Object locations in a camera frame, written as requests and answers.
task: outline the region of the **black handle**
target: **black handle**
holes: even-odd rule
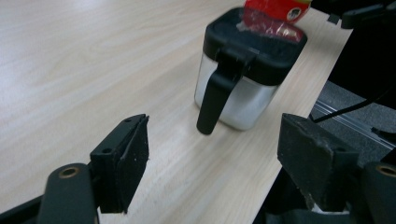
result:
[[[218,52],[218,68],[207,82],[197,121],[199,132],[203,134],[213,132],[233,88],[248,72],[254,58],[254,54],[235,47],[224,48]]]

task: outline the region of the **wooden table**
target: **wooden table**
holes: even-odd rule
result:
[[[150,116],[150,155],[127,215],[101,223],[251,223],[280,169],[282,113],[306,117],[350,31],[311,8],[308,43],[257,125],[195,128],[205,27],[236,0],[0,2],[0,212],[127,117]]]

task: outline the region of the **container lid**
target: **container lid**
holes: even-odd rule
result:
[[[285,79],[306,41],[305,33],[294,25],[271,19],[258,10],[236,7],[206,26],[204,54],[213,61],[225,47],[254,54],[246,77],[276,86]]]

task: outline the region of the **light wood tabletop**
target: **light wood tabletop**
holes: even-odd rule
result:
[[[196,130],[206,26],[244,1],[0,2],[0,213],[123,119],[147,114],[149,161],[128,214],[101,223],[251,223],[280,163],[282,113],[307,117],[350,30],[310,8],[308,42],[259,121]]]

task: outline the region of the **gray carpet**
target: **gray carpet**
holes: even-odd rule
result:
[[[328,81],[311,112],[314,119],[365,99]],[[372,103],[358,110],[319,122],[318,125],[360,152],[359,166],[380,161],[395,144],[371,132],[371,128],[396,133],[396,110]]]

